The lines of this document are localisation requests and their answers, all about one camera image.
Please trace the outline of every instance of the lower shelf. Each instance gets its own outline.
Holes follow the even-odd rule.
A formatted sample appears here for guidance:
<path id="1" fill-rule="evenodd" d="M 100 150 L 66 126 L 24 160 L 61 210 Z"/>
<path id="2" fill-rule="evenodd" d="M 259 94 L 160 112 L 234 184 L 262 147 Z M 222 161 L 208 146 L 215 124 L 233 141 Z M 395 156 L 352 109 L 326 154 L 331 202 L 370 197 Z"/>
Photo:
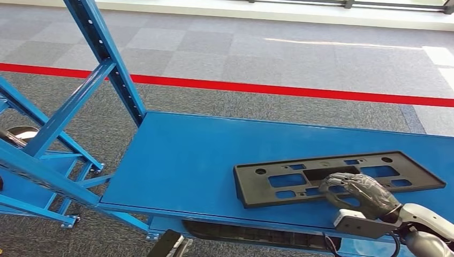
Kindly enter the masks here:
<path id="1" fill-rule="evenodd" d="M 41 162 L 49 167 L 58 171 L 63 176 L 67 177 L 73 169 L 77 157 L 60 157 L 60 158 L 46 158 Z M 3 190 L 0 193 L 4 196 L 14 198 L 25 203 L 29 203 L 39 208 L 48 208 L 55 198 L 55 193 L 34 184 L 33 182 L 14 175 L 8 171 L 0 169 L 0 177 L 3 179 Z M 16 214 L 32 216 L 24 213 L 23 211 L 15 210 L 6 206 L 0 205 L 0 214 Z"/>

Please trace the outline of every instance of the blue tabletop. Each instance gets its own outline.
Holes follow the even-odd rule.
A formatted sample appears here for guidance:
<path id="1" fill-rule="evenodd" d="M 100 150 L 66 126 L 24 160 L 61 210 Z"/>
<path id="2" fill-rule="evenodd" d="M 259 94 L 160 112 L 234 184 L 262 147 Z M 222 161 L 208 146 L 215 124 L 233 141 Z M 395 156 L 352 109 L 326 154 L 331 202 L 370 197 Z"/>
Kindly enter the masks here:
<path id="1" fill-rule="evenodd" d="M 443 189 L 396 193 L 454 222 L 454 138 L 212 116 L 148 112 L 103 203 L 242 220 L 333 228 L 325 200 L 245 209 L 237 164 L 401 151 L 447 182 Z"/>

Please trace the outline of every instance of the caster wheel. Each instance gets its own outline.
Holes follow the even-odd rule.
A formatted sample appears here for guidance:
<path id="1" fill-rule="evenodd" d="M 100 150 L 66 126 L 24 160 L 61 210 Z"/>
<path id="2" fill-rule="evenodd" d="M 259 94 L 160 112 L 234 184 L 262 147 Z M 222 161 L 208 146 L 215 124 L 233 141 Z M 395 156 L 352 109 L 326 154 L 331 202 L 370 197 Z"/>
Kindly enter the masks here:
<path id="1" fill-rule="evenodd" d="M 80 214 L 71 214 L 70 217 L 75 217 L 74 224 L 77 224 L 80 222 Z"/>

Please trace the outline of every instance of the blue diagonal brace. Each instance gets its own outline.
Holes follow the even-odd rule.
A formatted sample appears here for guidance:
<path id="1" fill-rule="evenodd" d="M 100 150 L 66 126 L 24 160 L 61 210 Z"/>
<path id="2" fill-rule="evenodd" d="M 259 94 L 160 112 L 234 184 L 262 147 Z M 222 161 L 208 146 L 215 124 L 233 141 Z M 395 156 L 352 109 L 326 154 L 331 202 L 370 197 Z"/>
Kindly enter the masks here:
<path id="1" fill-rule="evenodd" d="M 0 94 L 2 94 L 9 103 L 14 105 L 14 108 L 19 112 L 26 114 L 34 122 L 43 126 L 49 118 L 27 98 L 25 98 L 17 89 L 9 84 L 5 79 L 0 77 Z M 102 170 L 103 165 L 98 162 L 91 154 L 85 151 L 79 144 L 77 144 L 65 132 L 60 133 L 58 139 L 74 153 L 83 155 L 83 158 L 93 164 L 95 170 Z"/>
<path id="2" fill-rule="evenodd" d="M 112 60 L 103 60 L 90 73 L 84 83 L 50 117 L 49 121 L 42 126 L 38 134 L 24 148 L 24 152 L 33 157 L 41 157 L 114 67 L 115 63 Z"/>

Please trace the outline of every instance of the floor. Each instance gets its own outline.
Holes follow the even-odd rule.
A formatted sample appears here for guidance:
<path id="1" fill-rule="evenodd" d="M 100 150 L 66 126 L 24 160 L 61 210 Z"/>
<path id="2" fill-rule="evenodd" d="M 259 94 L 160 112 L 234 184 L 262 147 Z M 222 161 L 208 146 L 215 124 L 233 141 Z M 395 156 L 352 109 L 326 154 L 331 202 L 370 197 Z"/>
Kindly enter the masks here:
<path id="1" fill-rule="evenodd" d="M 103 14 L 131 73 L 454 96 L 451 32 L 117 11 Z M 0 62 L 84 70 L 96 65 L 66 10 L 19 5 L 0 5 Z M 81 82 L 11 72 L 0 75 L 47 114 Z M 454 113 L 448 108 L 137 87 L 148 109 L 454 135 Z M 134 134 L 131 120 L 118 106 L 115 92 L 106 84 L 67 128 L 108 164 L 106 172 L 115 171 Z M 5 127 L 24 123 L 28 121 L 11 112 L 2 116 Z M 0 216 L 0 248 L 5 256 L 145 256 L 151 248 L 140 233 L 82 211 L 82 221 L 73 230 L 37 218 Z M 188 256 L 304 255 L 198 240 Z"/>

